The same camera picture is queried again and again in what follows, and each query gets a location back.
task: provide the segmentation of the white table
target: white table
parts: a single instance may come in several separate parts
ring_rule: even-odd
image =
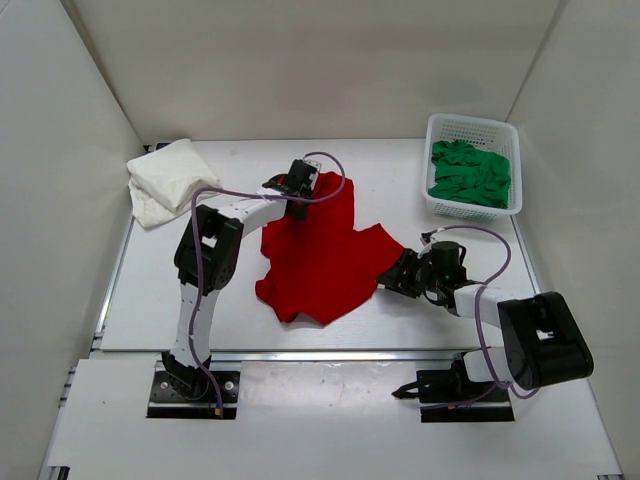
[[[375,223],[406,247],[420,249],[420,233],[438,226],[464,223],[428,212],[420,194],[424,141],[320,140],[196,142],[196,147],[228,188],[253,192],[273,175],[286,172],[295,158],[324,150],[337,156],[356,192],[356,229]],[[333,169],[322,157],[323,168]],[[234,202],[219,196],[205,203]],[[102,349],[111,351],[171,348],[180,305],[173,255],[189,215],[145,231],[137,223],[122,263],[113,296]],[[513,249],[510,267],[495,285],[519,296],[533,293],[522,251],[509,219],[491,228],[504,235]],[[318,349],[442,349],[478,345],[475,326],[448,314],[425,299],[413,300],[378,290],[360,308],[321,327],[310,319],[281,324],[271,308],[255,295],[256,280],[264,277],[268,261],[261,255],[260,232],[243,240],[238,268],[222,291],[211,330],[214,350]],[[482,280],[504,259],[504,247],[480,232],[456,230],[441,238],[455,239],[468,248],[465,265],[470,278]],[[502,343],[500,332],[487,326],[488,342]]]
[[[201,142],[197,148],[227,187],[244,191],[308,151],[329,151],[355,182],[356,228],[381,222],[414,249],[421,232],[460,223],[426,210],[419,193],[421,140]],[[80,363],[47,459],[47,465],[70,467],[69,480],[583,480],[619,472],[585,380],[516,401],[514,423],[421,424],[414,401],[389,393],[415,379],[416,365],[406,361],[412,356],[432,355],[444,364],[435,368],[446,368],[450,353],[441,349],[476,346],[472,322],[424,299],[380,290],[328,327],[308,319],[282,325],[255,297],[254,283],[268,270],[257,232],[243,241],[211,335],[215,361],[243,361],[237,419],[145,418],[157,352],[170,348],[175,335],[180,295],[172,259],[187,221],[188,215],[148,232],[133,227],[102,350]],[[511,223],[491,226],[513,249],[496,285],[531,295]],[[468,248],[471,278],[489,276],[504,258],[502,246],[481,233],[442,238]],[[501,344],[500,332],[485,330],[490,343]],[[380,358],[402,361],[358,363]],[[271,361],[250,361],[256,359]]]
[[[50,466],[69,480],[562,479],[619,472],[586,381],[514,404],[516,421],[422,424],[389,392],[412,363],[242,366],[233,421],[145,418],[156,356],[85,360]]]

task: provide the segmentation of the green clothes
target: green clothes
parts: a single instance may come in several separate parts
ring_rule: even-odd
[[[508,208],[509,160],[478,150],[464,140],[436,142],[431,161],[436,166],[436,185],[429,195],[443,200]]]

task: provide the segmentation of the metal bracket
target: metal bracket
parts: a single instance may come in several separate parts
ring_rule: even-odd
[[[240,392],[239,371],[212,371],[222,395],[224,420],[235,420]],[[176,380],[164,370],[156,370],[153,376],[147,418],[195,418],[219,420],[215,413],[215,394],[208,389],[201,398],[189,399],[181,396],[172,386]]]
[[[67,374],[66,381],[64,382],[62,394],[60,395],[60,400],[58,401],[58,408],[64,407],[67,404],[67,398],[69,398],[69,392],[71,392],[71,384],[73,383],[75,375],[76,369],[75,367],[72,367]]]
[[[419,370],[418,380],[429,383],[442,374],[442,370]],[[491,382],[469,383],[464,392],[455,388],[441,389],[434,392],[420,392],[420,421],[422,423],[469,423],[469,422],[513,422],[515,417],[511,408],[509,394],[506,390],[494,389],[486,397],[473,405],[457,408],[436,408],[429,406],[460,402],[481,395],[491,388]]]

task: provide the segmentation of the white towel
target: white towel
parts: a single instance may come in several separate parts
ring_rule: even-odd
[[[131,174],[129,192],[133,216],[145,228],[161,225],[179,217],[190,207],[191,196],[201,187],[221,187],[193,147],[184,138],[127,162]]]

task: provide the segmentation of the laundry basket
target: laundry basket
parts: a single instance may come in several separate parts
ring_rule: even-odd
[[[429,195],[429,189],[436,183],[436,166],[431,162],[431,149],[433,144],[440,140],[447,142],[464,140],[480,150],[496,152],[507,158],[511,167],[508,208],[483,207],[453,200],[443,200]],[[427,200],[427,207],[434,213],[484,221],[515,215],[522,209],[522,173],[520,171],[518,130],[508,123],[484,118],[444,113],[431,115],[424,147],[422,186],[422,194]]]

